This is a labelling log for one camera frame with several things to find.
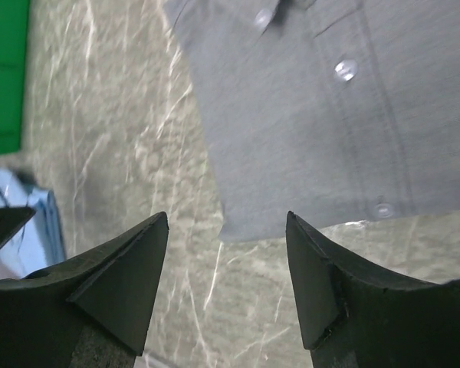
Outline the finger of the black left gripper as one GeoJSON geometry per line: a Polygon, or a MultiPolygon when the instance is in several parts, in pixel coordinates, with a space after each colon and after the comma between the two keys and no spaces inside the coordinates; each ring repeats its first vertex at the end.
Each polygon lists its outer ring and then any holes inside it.
{"type": "Polygon", "coordinates": [[[0,249],[29,221],[35,214],[30,207],[0,208],[0,249]]]}

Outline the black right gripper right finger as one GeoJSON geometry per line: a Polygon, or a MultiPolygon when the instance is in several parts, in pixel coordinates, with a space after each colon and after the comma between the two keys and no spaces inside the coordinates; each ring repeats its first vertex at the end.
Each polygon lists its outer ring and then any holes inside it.
{"type": "Polygon", "coordinates": [[[460,279],[411,278],[289,213],[287,259],[315,367],[460,367],[460,279]]]}

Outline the grey long sleeve shirt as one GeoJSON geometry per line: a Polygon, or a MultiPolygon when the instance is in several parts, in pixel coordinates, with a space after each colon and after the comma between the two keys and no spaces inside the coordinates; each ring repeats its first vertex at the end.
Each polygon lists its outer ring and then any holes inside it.
{"type": "Polygon", "coordinates": [[[224,242],[460,210],[460,1],[168,1],[224,242]]]}

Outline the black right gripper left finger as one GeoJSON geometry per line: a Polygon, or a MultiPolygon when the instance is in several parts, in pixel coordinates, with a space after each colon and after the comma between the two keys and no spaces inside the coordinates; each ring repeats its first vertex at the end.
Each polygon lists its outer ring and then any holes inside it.
{"type": "Polygon", "coordinates": [[[132,367],[168,242],[165,212],[21,279],[0,280],[0,367],[132,367]]]}

